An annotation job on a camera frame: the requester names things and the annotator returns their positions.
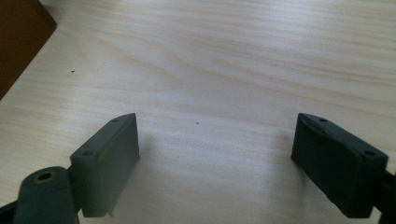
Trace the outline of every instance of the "screw hole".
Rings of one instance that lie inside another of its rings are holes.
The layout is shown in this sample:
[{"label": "screw hole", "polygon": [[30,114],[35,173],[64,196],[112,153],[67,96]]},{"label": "screw hole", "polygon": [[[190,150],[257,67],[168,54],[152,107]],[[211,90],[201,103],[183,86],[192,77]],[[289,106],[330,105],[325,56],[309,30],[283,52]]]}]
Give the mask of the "screw hole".
[{"label": "screw hole", "polygon": [[367,156],[375,156],[375,153],[372,151],[364,151],[364,154],[366,154]]},{"label": "screw hole", "polygon": [[91,156],[92,152],[91,151],[85,151],[84,153],[82,153],[83,156]]}]

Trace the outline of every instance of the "wooden table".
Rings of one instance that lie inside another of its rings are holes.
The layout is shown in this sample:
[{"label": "wooden table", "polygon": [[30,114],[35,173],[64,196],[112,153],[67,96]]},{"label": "wooden table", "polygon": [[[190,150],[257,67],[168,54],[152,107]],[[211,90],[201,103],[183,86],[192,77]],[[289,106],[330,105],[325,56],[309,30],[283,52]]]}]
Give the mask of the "wooden table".
[{"label": "wooden table", "polygon": [[81,223],[378,221],[344,217],[290,153],[304,112],[396,172],[396,2],[42,3],[59,26],[0,102],[0,205],[135,112],[141,161],[115,217]]}]

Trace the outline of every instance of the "table surface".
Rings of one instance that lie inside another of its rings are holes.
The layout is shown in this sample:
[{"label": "table surface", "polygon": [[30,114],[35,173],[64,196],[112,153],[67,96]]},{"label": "table surface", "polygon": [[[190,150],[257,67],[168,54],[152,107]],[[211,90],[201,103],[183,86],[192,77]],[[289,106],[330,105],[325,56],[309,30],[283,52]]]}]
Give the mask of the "table surface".
[{"label": "table surface", "polygon": [[42,3],[58,29],[0,102],[0,205],[135,112],[141,161],[115,216],[81,223],[378,221],[344,217],[290,153],[314,114],[395,173],[396,2]]}]

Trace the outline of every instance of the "brown object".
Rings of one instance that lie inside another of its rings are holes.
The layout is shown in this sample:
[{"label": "brown object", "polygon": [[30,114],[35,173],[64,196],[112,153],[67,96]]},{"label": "brown object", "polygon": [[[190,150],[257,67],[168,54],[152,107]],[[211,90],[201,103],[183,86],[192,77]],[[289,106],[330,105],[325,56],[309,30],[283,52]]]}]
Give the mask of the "brown object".
[{"label": "brown object", "polygon": [[0,99],[55,29],[37,0],[0,0]]}]

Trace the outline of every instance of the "light wood grain surface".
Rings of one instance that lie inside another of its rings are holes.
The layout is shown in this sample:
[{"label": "light wood grain surface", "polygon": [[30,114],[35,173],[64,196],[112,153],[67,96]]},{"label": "light wood grain surface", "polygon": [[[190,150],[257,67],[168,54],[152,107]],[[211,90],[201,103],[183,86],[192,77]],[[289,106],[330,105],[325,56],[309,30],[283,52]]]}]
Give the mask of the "light wood grain surface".
[{"label": "light wood grain surface", "polygon": [[135,112],[141,161],[115,217],[81,223],[348,219],[290,159],[299,112],[389,155],[392,0],[43,0],[58,29],[0,102],[0,205],[110,119]]}]

